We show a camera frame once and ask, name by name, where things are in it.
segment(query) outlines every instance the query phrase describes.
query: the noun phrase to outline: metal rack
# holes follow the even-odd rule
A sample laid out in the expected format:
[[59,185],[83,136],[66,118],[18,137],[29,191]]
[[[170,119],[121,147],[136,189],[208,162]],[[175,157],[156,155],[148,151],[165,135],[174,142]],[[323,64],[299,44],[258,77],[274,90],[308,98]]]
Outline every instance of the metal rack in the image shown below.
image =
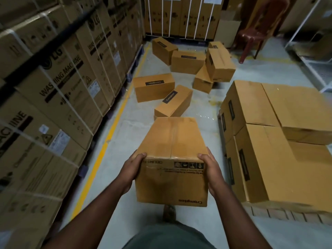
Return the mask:
[[321,93],[326,92],[328,90],[332,90],[332,58],[328,61],[317,61],[313,60],[312,58],[308,56],[304,56],[301,54],[301,52],[297,51],[296,46],[302,46],[302,47],[309,47],[311,44],[310,42],[306,43],[298,43],[293,42],[295,36],[297,33],[301,30],[305,22],[309,19],[311,14],[314,12],[318,4],[321,0],[317,0],[315,5],[312,7],[312,9],[309,11],[305,19],[302,21],[300,26],[297,28],[291,39],[287,42],[285,45],[285,49],[287,47],[291,47],[292,50],[298,55],[298,57],[301,59],[301,61],[305,64],[305,66],[308,68],[308,70],[318,79],[318,81],[322,84],[322,89],[320,90]]

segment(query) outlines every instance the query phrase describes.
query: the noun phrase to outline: chair leg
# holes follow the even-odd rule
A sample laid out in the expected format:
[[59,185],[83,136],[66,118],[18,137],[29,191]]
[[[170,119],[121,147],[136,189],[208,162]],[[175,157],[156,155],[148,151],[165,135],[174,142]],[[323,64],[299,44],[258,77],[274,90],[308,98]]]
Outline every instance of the chair leg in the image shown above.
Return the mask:
[[240,59],[239,59],[239,63],[240,63],[240,64],[243,64],[244,60],[245,60],[246,57],[248,56],[248,54],[249,54],[249,52],[250,52],[250,50],[251,50],[251,48],[252,48],[252,46],[253,46],[253,44],[254,44],[254,40],[253,40],[253,39],[251,39],[251,40],[249,40],[249,41],[247,42],[247,44],[246,44],[246,46],[245,46],[245,48],[244,48],[244,50],[243,50],[243,53],[242,53],[242,55],[241,55],[241,57],[240,57]]
[[256,51],[256,54],[255,54],[255,56],[254,56],[254,59],[256,59],[256,58],[257,58],[258,52],[261,50],[261,48],[262,48],[262,45],[263,45],[263,41],[260,41],[260,42],[259,42],[258,49],[257,49],[257,51]]

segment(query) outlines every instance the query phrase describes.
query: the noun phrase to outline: warehouse aisle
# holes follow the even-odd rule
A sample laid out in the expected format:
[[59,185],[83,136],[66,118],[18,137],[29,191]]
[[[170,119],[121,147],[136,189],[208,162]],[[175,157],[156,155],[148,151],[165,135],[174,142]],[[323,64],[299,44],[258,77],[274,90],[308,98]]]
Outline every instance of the warehouse aisle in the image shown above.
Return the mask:
[[[206,48],[179,45],[179,50],[188,49],[205,51]],[[240,65],[236,58],[235,55],[237,70],[233,79],[313,87],[277,39],[268,41],[257,60],[249,57]],[[135,75],[139,77],[169,72],[169,67],[152,54],[151,43],[147,43]],[[192,87],[194,75],[172,74],[176,85]],[[184,117],[196,118],[205,144],[219,162],[226,180],[228,170],[223,160],[217,114],[229,86],[230,83],[218,83],[209,95],[194,90],[191,104],[183,114]],[[117,104],[114,116],[106,123],[89,164],[89,172],[74,197],[65,223],[114,180],[124,161],[140,145],[153,123],[153,109],[160,100],[137,103],[131,84],[127,90]],[[216,248],[228,248],[218,210],[210,194],[206,208],[177,206],[176,210],[178,221],[201,231]],[[162,211],[162,205],[138,203],[133,184],[119,201],[99,248],[122,248],[142,227],[160,221]],[[328,248],[332,243],[331,226],[270,218],[253,219],[273,248]]]

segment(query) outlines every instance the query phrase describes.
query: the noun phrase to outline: left hand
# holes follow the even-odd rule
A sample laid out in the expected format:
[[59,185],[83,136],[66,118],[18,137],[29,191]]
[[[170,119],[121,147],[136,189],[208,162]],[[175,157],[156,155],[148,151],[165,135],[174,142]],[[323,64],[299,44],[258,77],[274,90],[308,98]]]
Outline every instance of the left hand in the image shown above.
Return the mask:
[[134,157],[136,150],[134,153],[125,161],[120,170],[119,175],[117,176],[117,180],[123,184],[123,192],[125,194],[129,191],[132,181],[135,179],[138,171],[139,166],[142,160],[146,157],[146,153],[138,154]]

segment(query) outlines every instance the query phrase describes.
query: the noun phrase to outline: right hand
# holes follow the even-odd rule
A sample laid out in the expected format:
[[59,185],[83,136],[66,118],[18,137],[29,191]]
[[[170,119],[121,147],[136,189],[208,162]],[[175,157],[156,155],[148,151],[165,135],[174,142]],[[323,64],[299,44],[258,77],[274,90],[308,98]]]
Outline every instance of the right hand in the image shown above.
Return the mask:
[[206,175],[208,176],[209,181],[209,191],[211,195],[215,198],[217,190],[225,183],[224,178],[222,176],[222,171],[219,167],[219,164],[215,160],[213,154],[210,149],[208,149],[209,155],[206,154],[198,154],[197,157],[201,159],[206,164]]

